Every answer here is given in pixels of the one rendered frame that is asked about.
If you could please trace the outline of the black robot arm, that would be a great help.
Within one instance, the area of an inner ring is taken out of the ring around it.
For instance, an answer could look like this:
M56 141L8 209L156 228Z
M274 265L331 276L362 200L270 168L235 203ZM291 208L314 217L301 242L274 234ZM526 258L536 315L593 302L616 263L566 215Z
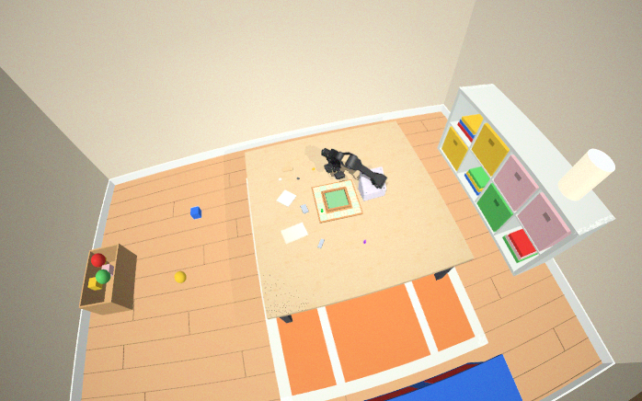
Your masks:
M338 152L335 149L328 150L324 148L321 151L321 155L326 157L327 161L333 162L334 164L338 164L340 162L344 167L348 169L360 170L364 175L370 178L372 185L374 185L376 188L382 189L385 181L388 179L387 176L375 171L373 172L370 168L363 165L361 163L361 160L358 158L358 156L350 152L342 153L342 152ZM345 155L349 155L350 157L348 157L344 165L344 163L341 160ZM331 173L332 170L335 171L335 167L332 165L332 163L325 164L324 168L327 173Z

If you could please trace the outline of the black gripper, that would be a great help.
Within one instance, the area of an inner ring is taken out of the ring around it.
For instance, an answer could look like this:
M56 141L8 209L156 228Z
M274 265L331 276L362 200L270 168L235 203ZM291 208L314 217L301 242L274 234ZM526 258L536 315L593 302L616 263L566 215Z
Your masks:
M342 178L345 177L344 172L340 170L340 168L341 168L341 165L340 165L341 163L340 162L338 164L334 164L333 162L328 161L328 163L332 163L332 165L335 167L334 173L336 171L338 171L336 174L334 174L336 179L342 179Z

